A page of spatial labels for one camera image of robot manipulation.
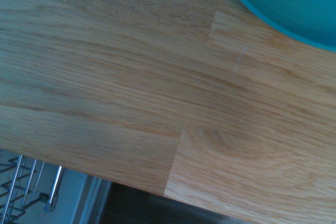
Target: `teal bowl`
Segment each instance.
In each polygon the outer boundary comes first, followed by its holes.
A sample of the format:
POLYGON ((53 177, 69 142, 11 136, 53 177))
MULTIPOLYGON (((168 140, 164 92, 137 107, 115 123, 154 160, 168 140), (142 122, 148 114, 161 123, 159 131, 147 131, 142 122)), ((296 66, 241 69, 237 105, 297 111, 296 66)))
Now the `teal bowl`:
POLYGON ((278 31, 306 44, 336 51, 336 0, 241 0, 278 31))

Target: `metal wire rack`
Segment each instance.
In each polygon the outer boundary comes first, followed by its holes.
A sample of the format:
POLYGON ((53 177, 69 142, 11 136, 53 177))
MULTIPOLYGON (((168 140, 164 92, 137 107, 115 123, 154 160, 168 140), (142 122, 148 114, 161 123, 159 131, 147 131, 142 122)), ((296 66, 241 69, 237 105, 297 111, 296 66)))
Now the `metal wire rack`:
POLYGON ((36 190, 39 184, 41 174, 44 168, 44 162, 37 170, 38 160, 19 155, 16 158, 9 159, 7 164, 0 163, 1 174, 13 172, 13 178, 0 185, 4 191, 0 194, 0 199, 6 197, 3 205, 0 205, 0 224, 9 224, 17 220, 26 213, 26 210, 38 202, 46 203, 45 211, 53 211, 57 202, 58 189, 64 168, 59 166, 55 177, 54 185, 50 194, 40 193, 36 198, 36 190))

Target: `dishwasher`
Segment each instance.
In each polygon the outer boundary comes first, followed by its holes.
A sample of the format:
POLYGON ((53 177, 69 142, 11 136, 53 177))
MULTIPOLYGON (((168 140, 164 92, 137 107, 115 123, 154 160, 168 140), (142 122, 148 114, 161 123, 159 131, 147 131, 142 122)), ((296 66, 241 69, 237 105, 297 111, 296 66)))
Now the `dishwasher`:
POLYGON ((98 224, 111 182, 0 150, 0 224, 98 224))

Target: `wooden countertop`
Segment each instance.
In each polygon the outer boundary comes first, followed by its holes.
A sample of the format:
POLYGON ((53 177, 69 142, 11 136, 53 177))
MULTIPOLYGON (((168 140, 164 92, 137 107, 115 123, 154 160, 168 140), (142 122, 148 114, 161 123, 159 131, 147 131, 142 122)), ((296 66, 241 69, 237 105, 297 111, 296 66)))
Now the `wooden countertop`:
POLYGON ((0 0, 0 148, 253 223, 332 224, 335 68, 239 0, 0 0))

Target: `dark floor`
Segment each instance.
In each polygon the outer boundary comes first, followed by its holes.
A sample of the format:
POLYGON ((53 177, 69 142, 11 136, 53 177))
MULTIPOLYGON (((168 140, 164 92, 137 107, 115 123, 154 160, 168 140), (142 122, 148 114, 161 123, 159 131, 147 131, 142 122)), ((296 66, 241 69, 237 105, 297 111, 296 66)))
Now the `dark floor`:
POLYGON ((248 224, 113 183, 100 224, 248 224))

